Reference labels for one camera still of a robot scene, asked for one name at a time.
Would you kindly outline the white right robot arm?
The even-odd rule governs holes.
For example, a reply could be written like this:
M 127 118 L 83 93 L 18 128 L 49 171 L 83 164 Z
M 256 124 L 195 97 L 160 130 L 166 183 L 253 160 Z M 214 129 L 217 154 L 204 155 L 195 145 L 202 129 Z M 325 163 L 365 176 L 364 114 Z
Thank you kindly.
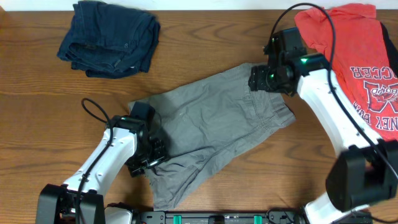
M 326 191 L 306 204 L 304 223 L 371 223 L 362 211 L 397 195 L 397 141 L 385 141 L 351 106 L 322 54 L 255 65 L 251 91 L 298 94 L 315 113 L 337 160 Z

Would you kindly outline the grey shorts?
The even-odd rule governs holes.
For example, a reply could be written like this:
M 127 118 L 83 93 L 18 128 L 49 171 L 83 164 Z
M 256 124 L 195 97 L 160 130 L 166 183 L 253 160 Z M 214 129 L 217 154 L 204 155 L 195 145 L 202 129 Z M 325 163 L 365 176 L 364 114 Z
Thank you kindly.
M 145 171 L 155 210 L 176 208 L 235 157 L 295 122 L 281 94 L 251 91 L 252 63 L 142 99 L 170 159 Z

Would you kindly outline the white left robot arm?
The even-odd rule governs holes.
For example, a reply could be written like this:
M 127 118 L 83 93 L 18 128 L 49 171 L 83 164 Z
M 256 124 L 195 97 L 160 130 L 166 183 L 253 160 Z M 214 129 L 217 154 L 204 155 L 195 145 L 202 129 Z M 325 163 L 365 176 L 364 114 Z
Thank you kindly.
M 126 166 L 132 176 L 168 157 L 151 120 L 114 116 L 85 163 L 62 185 L 46 185 L 39 195 L 36 223 L 140 223 L 139 212 L 123 203 L 104 204 L 105 195 Z

